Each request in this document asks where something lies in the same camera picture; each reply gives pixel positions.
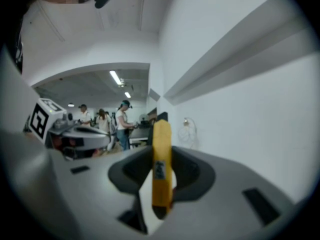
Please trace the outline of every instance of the ceiling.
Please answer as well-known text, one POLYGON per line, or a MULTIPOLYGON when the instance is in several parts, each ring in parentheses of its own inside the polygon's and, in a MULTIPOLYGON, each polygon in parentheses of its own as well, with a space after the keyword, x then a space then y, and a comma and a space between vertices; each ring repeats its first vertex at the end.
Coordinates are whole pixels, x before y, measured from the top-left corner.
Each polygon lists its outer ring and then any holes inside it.
POLYGON ((34 2, 23 18, 24 56, 32 56, 54 42, 65 42, 85 31, 142 31, 158 33, 170 0, 110 0, 96 9, 83 4, 34 2))
POLYGON ((132 100, 145 101, 148 95, 149 70, 116 70, 124 87, 118 87, 108 70, 76 74, 47 82, 35 88, 42 98, 49 98, 65 107, 87 104, 90 107, 103 106, 106 102, 126 99, 129 92, 132 100))

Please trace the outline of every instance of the white shirt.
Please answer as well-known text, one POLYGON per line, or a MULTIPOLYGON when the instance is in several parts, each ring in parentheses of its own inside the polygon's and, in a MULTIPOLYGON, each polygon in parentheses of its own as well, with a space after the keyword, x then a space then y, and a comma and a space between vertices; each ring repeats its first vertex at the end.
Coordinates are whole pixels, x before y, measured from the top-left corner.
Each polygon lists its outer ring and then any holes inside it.
POLYGON ((119 117, 123 117, 123 121, 125 122, 125 123, 127 123, 127 121, 128 121, 128 117, 127 117, 127 115, 126 115, 126 113, 125 112, 122 112, 120 109, 115 113, 115 119, 116 119, 116 125, 117 125, 117 129, 118 130, 124 130, 124 129, 126 129, 125 127, 123 127, 123 125, 120 123, 120 121, 119 121, 119 117))
MULTIPOLYGON (((80 112, 80 121, 82 121, 82 122, 91 121, 90 113, 88 111, 85 111, 84 113, 80 112)), ((82 126, 89 126, 90 127, 90 122, 83 123, 82 126)))
POLYGON ((102 116, 98 116, 95 120, 96 123, 98 123, 99 129, 105 132, 109 132, 109 123, 111 122, 111 118, 109 115, 105 115, 104 119, 102 116))

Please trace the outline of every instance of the cable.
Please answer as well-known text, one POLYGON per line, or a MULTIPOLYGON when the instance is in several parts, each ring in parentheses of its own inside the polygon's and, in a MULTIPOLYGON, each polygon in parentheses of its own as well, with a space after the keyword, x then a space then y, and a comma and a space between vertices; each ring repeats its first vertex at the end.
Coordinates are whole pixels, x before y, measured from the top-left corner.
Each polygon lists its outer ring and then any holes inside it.
POLYGON ((185 117, 183 127, 178 131, 178 139, 183 144, 190 144, 191 149, 197 140, 197 127, 195 121, 190 117, 185 117))

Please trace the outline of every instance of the black slot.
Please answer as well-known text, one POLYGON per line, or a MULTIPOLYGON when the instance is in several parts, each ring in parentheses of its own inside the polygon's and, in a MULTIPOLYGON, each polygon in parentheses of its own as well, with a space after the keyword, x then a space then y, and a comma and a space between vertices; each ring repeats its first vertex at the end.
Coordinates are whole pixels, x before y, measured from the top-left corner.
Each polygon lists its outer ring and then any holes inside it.
POLYGON ((85 145, 83 138, 69 138, 69 137, 63 137, 62 140, 62 146, 63 147, 70 147, 70 139, 75 141, 76 147, 83 147, 85 145))
POLYGON ((89 169, 90 168, 88 166, 83 165, 83 166, 71 168, 70 171, 72 172, 72 174, 79 174, 79 173, 85 172, 85 171, 87 171, 89 169))
POLYGON ((257 188, 244 190, 243 195, 251 207, 261 219, 264 226, 273 222, 280 216, 280 213, 271 205, 257 188))
POLYGON ((152 168, 152 157, 152 146, 148 146, 114 163, 108 171, 110 181, 120 192, 137 195, 152 168))
POLYGON ((176 177, 174 203, 198 200, 216 179, 215 170, 208 163, 176 146, 172 147, 172 169, 176 177))
POLYGON ((132 210, 125 211, 119 218, 119 221, 127 224, 128 226, 147 234, 148 229, 144 221, 142 214, 142 208, 140 203, 139 195, 137 195, 132 210))

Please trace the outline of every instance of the ceiling light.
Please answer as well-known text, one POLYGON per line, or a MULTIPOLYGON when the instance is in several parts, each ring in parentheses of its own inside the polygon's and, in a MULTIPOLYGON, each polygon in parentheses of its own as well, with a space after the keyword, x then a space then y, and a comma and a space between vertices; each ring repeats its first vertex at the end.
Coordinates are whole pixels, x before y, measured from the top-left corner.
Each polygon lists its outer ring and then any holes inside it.
POLYGON ((114 81, 116 82, 117 85, 122 85, 122 82, 120 81, 116 71, 111 70, 110 75, 113 77, 114 81))

